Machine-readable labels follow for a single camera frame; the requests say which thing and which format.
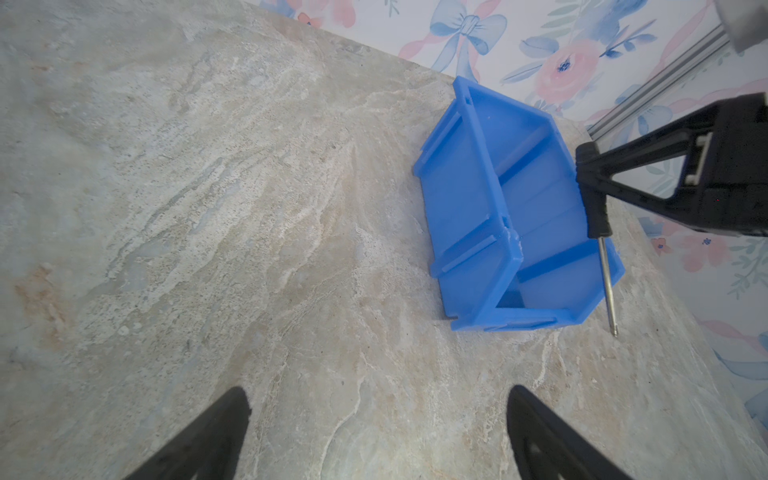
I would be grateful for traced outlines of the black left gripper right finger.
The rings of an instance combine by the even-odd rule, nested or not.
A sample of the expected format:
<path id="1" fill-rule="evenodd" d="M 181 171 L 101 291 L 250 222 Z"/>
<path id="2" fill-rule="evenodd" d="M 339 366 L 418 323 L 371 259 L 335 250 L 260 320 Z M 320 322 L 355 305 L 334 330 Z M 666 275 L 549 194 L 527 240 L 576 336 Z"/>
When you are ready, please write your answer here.
<path id="1" fill-rule="evenodd" d="M 509 392 L 506 426 L 523 479 L 629 477 L 522 385 Z"/>

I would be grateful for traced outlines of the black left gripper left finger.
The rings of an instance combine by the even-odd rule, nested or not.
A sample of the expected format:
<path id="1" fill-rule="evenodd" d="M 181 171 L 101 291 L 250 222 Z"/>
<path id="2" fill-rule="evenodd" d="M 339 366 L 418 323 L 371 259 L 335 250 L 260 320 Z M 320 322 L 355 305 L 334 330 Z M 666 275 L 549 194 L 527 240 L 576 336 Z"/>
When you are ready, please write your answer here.
<path id="1" fill-rule="evenodd" d="M 250 414 L 245 390 L 230 388 L 128 477 L 232 479 Z"/>

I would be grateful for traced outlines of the black handled screwdriver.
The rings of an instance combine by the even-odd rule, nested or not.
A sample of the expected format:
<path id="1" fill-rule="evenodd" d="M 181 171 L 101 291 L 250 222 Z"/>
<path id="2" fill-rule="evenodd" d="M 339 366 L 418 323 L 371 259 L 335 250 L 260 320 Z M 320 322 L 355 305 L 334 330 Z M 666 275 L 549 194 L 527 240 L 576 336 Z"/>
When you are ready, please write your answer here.
<path id="1" fill-rule="evenodd" d="M 579 184 L 579 188 L 586 214 L 587 235 L 590 239 L 595 239 L 598 244 L 609 329 L 613 337 L 617 338 L 619 333 L 606 243 L 606 239 L 612 235 L 607 214 L 606 195 L 582 183 Z"/>

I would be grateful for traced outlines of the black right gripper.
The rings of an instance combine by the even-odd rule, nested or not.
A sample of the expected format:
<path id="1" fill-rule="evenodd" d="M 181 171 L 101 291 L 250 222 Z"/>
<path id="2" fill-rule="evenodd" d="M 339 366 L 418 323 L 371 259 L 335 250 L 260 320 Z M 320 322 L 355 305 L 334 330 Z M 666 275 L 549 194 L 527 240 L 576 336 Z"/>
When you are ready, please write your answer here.
<path id="1" fill-rule="evenodd" d="M 615 179 L 677 157 L 683 158 L 683 168 L 668 198 Z M 595 142 L 583 143 L 575 162 L 578 186 L 597 189 L 606 200 L 614 197 L 694 230 L 767 235 L 764 93 L 716 101 L 605 153 Z"/>

